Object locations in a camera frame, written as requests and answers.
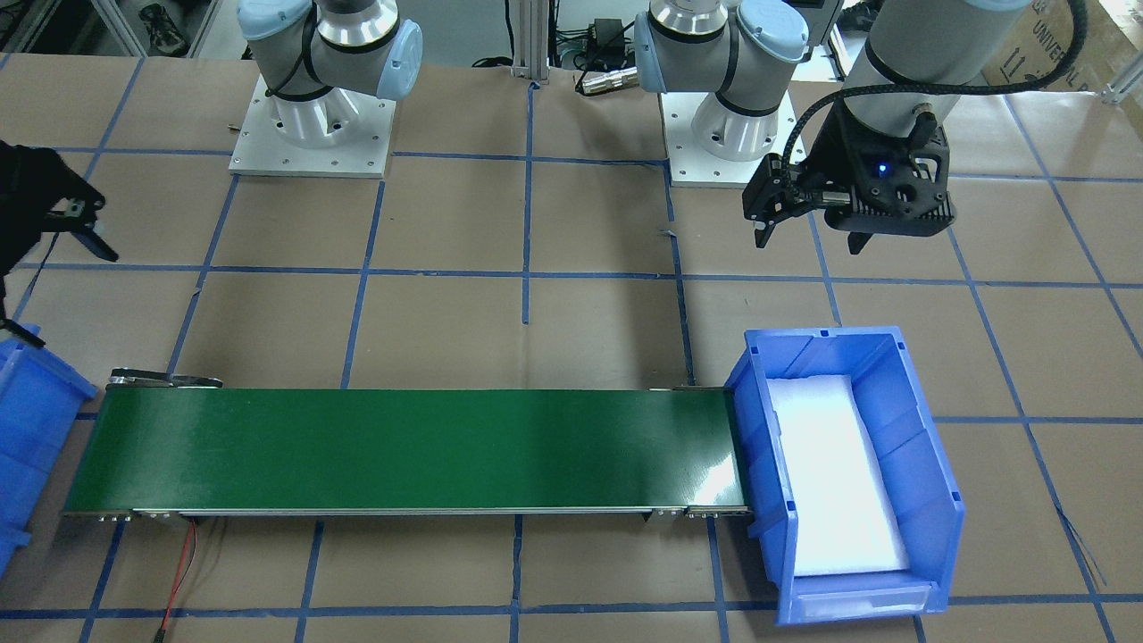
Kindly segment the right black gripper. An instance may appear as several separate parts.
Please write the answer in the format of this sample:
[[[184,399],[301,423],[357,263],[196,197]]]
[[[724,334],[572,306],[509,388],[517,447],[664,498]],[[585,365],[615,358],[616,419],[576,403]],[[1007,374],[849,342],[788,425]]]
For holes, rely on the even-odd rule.
[[[48,147],[1,143],[1,274],[8,276],[24,259],[43,230],[46,212],[63,199],[78,198],[87,204],[105,204],[105,196],[75,172],[56,151]],[[103,262],[120,256],[94,230],[74,230],[71,236]],[[1,318],[3,341],[16,340],[41,349],[46,341],[13,319]]]

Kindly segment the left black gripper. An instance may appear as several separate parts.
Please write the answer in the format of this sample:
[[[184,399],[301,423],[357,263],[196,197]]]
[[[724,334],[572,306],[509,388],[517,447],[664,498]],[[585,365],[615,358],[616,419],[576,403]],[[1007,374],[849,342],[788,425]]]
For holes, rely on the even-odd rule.
[[[756,248],[765,249],[777,224],[816,209],[849,208],[849,191],[833,186],[800,163],[785,163],[780,154],[765,154],[743,190],[743,217],[756,224]],[[862,254],[874,233],[847,233],[849,255]]]

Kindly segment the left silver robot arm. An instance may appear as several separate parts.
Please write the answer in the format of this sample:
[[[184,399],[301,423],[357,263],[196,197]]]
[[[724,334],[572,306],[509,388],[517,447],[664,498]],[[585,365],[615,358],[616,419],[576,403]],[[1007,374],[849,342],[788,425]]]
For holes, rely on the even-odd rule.
[[[1089,18],[1069,5],[1070,45],[1054,69],[1012,85],[976,85],[1026,9],[1024,1],[886,1],[840,90],[804,110],[773,152],[780,102],[817,45],[785,1],[653,1],[633,21],[646,91],[704,95],[694,132],[725,159],[759,160],[742,195],[764,248],[781,222],[822,211],[849,252],[871,238],[932,238],[956,222],[943,122],[960,96],[1040,90],[1084,48]]]

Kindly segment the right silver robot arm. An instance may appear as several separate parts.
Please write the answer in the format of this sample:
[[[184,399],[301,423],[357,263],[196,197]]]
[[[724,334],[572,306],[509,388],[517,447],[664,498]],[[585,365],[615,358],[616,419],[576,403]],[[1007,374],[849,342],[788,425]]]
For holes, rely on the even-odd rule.
[[[239,172],[382,179],[395,103],[411,94],[423,32],[395,1],[240,1],[259,86],[237,135]],[[118,262],[107,199],[56,151],[3,142],[3,276],[45,238]]]

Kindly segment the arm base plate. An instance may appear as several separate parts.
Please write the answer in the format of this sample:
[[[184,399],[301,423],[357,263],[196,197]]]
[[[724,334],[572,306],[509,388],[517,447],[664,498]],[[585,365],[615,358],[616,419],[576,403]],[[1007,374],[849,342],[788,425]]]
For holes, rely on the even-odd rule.
[[[774,113],[732,113],[712,93],[661,94],[671,184],[677,188],[745,188],[765,154],[780,154],[796,126],[788,95]]]
[[[266,95],[258,78],[229,171],[285,178],[383,179],[398,102],[335,88],[309,102]]]

